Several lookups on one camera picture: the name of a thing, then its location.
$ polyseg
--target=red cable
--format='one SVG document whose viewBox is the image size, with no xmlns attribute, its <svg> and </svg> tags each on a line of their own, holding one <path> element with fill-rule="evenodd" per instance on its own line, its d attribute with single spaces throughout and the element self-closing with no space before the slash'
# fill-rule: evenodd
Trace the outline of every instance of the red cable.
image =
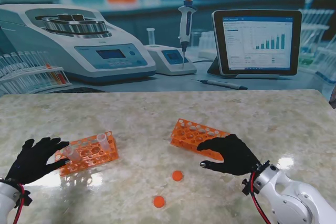
<svg viewBox="0 0 336 224">
<path fill-rule="evenodd" d="M 251 180 L 250 180 L 250 185 L 251 185 L 251 195 L 252 195 L 252 200 L 254 202 L 254 205 L 256 206 L 258 212 L 260 213 L 261 217 L 264 219 L 264 221 L 267 223 L 267 224 L 271 224 L 271 222 L 268 220 L 268 218 L 266 217 L 266 215 L 264 215 L 264 213 L 262 212 L 262 210 L 259 208 L 258 204 L 257 204 L 257 199 L 255 196 L 253 196 L 253 181 L 254 181 L 254 176 L 256 175 L 256 172 L 253 172 L 252 173 L 252 177 L 251 177 Z"/>
<path fill-rule="evenodd" d="M 22 198 L 21 198 L 21 201 L 20 201 L 20 206 L 17 209 L 17 213 L 15 215 L 15 219 L 14 219 L 13 224 L 17 224 L 17 221 L 19 220 L 19 217 L 20 217 L 20 214 L 21 214 L 21 210 L 23 208 L 23 204 L 25 203 L 25 198 L 23 197 L 24 194 L 25 194 L 25 189 L 23 188 L 23 185 L 19 184 L 19 186 L 21 187 Z"/>
</svg>

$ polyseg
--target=wire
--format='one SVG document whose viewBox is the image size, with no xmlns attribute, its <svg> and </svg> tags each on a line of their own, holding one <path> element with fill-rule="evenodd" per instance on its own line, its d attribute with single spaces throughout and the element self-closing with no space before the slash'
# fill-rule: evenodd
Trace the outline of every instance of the wire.
<svg viewBox="0 0 336 224">
<path fill-rule="evenodd" d="M 20 217 L 20 214 L 21 214 L 21 211 L 22 211 L 22 208 L 23 208 L 23 205 L 25 203 L 25 198 L 24 198 L 24 194 L 25 194 L 25 190 L 23 188 L 23 185 L 19 184 L 19 187 L 21 188 L 21 193 L 22 193 L 22 198 L 20 200 L 20 205 L 19 207 L 17 208 L 17 212 L 16 212 L 16 215 L 15 215 L 15 219 L 14 219 L 14 222 L 13 224 L 17 224 L 17 221 L 19 220 L 19 217 Z"/>
<path fill-rule="evenodd" d="M 264 219 L 264 221 L 267 223 L 267 224 L 271 224 L 271 222 L 268 220 L 268 218 L 266 217 L 264 211 L 261 209 L 257 199 L 256 199 L 256 196 L 254 195 L 254 189 L 253 189 L 253 181 L 254 181 L 254 176 L 256 175 L 256 172 L 253 172 L 251 173 L 251 176 L 250 176 L 250 191 L 251 191 L 251 197 L 252 197 L 252 200 L 254 202 L 254 205 L 256 206 L 258 212 L 260 213 L 261 217 Z"/>
<path fill-rule="evenodd" d="M 199 62 L 213 62 L 213 60 L 198 60 L 194 61 L 193 63 L 199 63 Z"/>
</svg>

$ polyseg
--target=tablet screen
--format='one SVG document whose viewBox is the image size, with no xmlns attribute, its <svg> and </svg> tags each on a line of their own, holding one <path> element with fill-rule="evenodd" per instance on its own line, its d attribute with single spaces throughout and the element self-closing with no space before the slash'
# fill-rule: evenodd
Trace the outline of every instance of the tablet screen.
<svg viewBox="0 0 336 224">
<path fill-rule="evenodd" d="M 290 70 L 293 18 L 223 18 L 229 70 Z"/>
</svg>

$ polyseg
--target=black glove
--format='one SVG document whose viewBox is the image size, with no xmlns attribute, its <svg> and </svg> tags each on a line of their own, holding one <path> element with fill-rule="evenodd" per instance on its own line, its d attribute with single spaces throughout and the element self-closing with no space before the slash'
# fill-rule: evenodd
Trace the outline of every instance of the black glove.
<svg viewBox="0 0 336 224">
<path fill-rule="evenodd" d="M 20 184 L 29 184 L 42 178 L 44 175 L 64 166 L 68 158 L 63 158 L 55 163 L 48 164 L 48 159 L 60 149 L 69 145 L 61 142 L 61 138 L 44 137 L 34 144 L 34 139 L 29 139 L 22 146 L 22 151 L 11 166 L 6 179 L 14 180 Z"/>
<path fill-rule="evenodd" d="M 203 168 L 232 175 L 244 175 L 252 172 L 260 165 L 260 161 L 235 134 L 227 137 L 216 137 L 198 145 L 197 150 L 212 150 L 219 152 L 224 163 L 214 163 L 211 161 L 201 162 Z"/>
</svg>

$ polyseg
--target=orange disc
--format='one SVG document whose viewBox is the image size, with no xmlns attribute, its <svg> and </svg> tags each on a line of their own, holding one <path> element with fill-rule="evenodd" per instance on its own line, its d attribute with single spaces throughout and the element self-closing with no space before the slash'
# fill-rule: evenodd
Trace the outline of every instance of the orange disc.
<svg viewBox="0 0 336 224">
<path fill-rule="evenodd" d="M 154 206 L 156 208 L 161 208 L 164 206 L 164 198 L 162 196 L 156 196 L 154 198 Z"/>
<path fill-rule="evenodd" d="M 183 174 L 180 170 L 176 170 L 173 172 L 173 180 L 181 181 L 182 178 L 183 178 Z"/>
</svg>

